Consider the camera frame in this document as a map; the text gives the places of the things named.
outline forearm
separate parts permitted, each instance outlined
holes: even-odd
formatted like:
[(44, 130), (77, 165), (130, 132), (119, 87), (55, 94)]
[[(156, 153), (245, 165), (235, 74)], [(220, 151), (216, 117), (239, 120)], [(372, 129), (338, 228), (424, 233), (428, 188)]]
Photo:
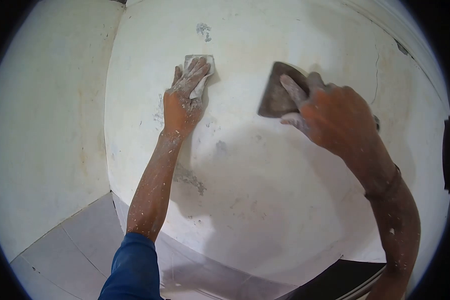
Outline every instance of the forearm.
[(419, 251), (419, 212), (407, 185), (402, 178), (400, 181), (394, 196), (370, 201), (387, 265), (369, 294), (369, 300), (401, 299)]
[(359, 162), (349, 163), (377, 221), (387, 266), (367, 299), (400, 299), (407, 288), (420, 243), (420, 217), (413, 196), (378, 138)]
[(161, 133), (133, 196), (126, 222), (127, 232), (137, 232), (155, 242), (165, 221), (173, 172), (181, 139)]

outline tile grout line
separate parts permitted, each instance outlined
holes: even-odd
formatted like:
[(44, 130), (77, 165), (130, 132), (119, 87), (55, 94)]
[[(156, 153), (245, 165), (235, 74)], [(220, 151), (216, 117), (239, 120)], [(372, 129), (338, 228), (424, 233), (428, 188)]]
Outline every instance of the tile grout line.
[[(34, 266), (33, 266), (29, 261), (27, 261), (27, 259), (26, 259), (23, 255), (19, 254), (18, 256), (21, 257), (21, 258), (23, 258), (23, 260), (24, 260), (24, 261), (25, 261), (32, 269), (34, 268)], [(63, 288), (61, 288), (60, 286), (58, 286), (55, 282), (53, 282), (53, 281), (51, 281), (50, 279), (48, 279), (47, 277), (43, 276), (42, 273), (38, 272), (38, 275), (41, 276), (41, 277), (43, 277), (46, 281), (50, 282), (51, 284), (53, 284), (53, 285), (56, 286), (57, 288), (59, 288), (59, 289), (61, 289), (62, 291), (66, 292), (67, 294), (70, 294), (70, 295), (72, 295), (73, 297), (75, 297), (75, 298), (77, 298), (77, 299), (83, 300), (82, 298), (73, 295), (71, 292), (69, 292), (69, 291), (67, 291), (67, 290), (64, 290)]]
[(65, 231), (66, 236), (70, 239), (70, 241), (72, 241), (73, 245), (78, 249), (78, 251), (80, 251), (81, 255), (83, 255), (83, 256), (87, 259), (87, 261), (89, 261), (89, 263), (90, 263), (95, 269), (97, 269), (98, 272), (100, 272), (100, 274), (102, 274), (106, 279), (108, 279), (108, 277), (105, 276), (105, 274), (103, 274), (102, 271), (100, 271), (100, 270), (94, 265), (94, 263), (91, 262), (91, 261), (88, 259), (88, 257), (82, 252), (82, 250), (80, 250), (80, 248), (77, 246), (77, 244), (75, 244), (75, 242), (72, 240), (72, 238), (70, 237), (69, 233), (65, 230), (65, 228), (64, 228), (62, 225), (60, 225), (60, 227), (63, 229), (63, 231)]

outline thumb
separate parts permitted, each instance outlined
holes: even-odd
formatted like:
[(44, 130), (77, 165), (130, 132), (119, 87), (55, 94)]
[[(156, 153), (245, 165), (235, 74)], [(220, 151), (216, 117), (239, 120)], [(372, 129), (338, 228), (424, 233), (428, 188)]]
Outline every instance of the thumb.
[(307, 126), (305, 119), (298, 112), (284, 114), (280, 120), (280, 123), (292, 125), (305, 135), (307, 135), (309, 131), (309, 127)]
[(280, 76), (282, 87), (288, 92), (290, 98), (295, 102), (296, 107), (300, 110), (307, 102), (307, 94), (304, 90), (288, 75)]

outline white molding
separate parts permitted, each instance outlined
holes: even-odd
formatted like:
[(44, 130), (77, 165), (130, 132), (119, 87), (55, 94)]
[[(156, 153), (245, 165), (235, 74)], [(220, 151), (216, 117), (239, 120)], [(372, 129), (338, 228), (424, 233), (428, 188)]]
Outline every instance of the white molding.
[(440, 65), (405, 6), (399, 0), (342, 0), (342, 3), (376, 23), (405, 47), (432, 83), (447, 114), (450, 114), (447, 87)]

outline dirty wall stain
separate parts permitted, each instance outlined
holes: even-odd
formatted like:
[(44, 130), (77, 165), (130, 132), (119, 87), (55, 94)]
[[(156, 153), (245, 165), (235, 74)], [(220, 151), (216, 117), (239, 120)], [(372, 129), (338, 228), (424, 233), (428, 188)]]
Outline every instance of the dirty wall stain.
[(198, 180), (195, 174), (186, 169), (182, 164), (177, 163), (175, 167), (175, 171), (173, 173), (173, 181), (174, 182), (182, 182), (191, 184), (198, 189), (198, 193), (200, 196), (204, 195), (204, 191), (207, 189), (204, 187), (204, 184)]

